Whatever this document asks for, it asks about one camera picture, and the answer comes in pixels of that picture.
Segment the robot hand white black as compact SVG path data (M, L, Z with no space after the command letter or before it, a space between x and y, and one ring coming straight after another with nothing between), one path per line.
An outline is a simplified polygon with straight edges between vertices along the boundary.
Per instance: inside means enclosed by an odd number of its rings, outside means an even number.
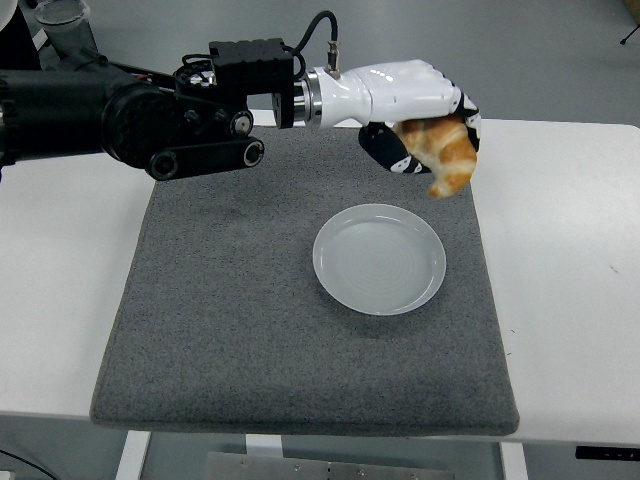
M305 76L308 107L305 122L330 128L345 120L362 125L359 142L383 168L419 174L415 154L401 144L390 126L401 121L440 119L463 121L471 145L480 146L481 117L471 99L440 71L422 60L355 68L335 79L316 68Z

